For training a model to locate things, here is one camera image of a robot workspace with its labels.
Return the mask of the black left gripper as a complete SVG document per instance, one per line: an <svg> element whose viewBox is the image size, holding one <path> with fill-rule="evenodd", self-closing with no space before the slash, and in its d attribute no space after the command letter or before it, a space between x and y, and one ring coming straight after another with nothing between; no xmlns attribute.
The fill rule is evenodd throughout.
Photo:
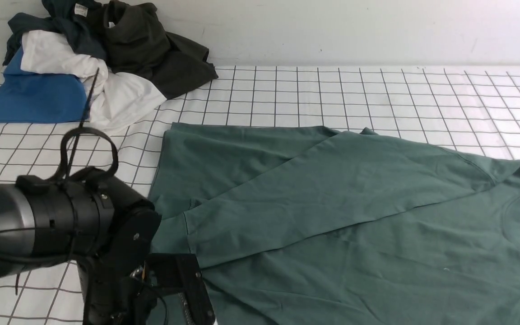
<svg viewBox="0 0 520 325"><path fill-rule="evenodd" d="M146 258L161 216L144 195L117 178L104 181L112 206L107 240L78 264L85 325L144 325L157 306L147 288Z"/></svg>

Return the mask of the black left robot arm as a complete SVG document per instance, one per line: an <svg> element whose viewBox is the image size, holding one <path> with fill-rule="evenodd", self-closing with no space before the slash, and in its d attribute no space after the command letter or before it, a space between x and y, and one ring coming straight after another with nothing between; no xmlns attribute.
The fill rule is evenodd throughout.
<svg viewBox="0 0 520 325"><path fill-rule="evenodd" d="M161 218L144 195L101 174L0 184L0 278L75 261L85 325L144 325L157 303L142 273Z"/></svg>

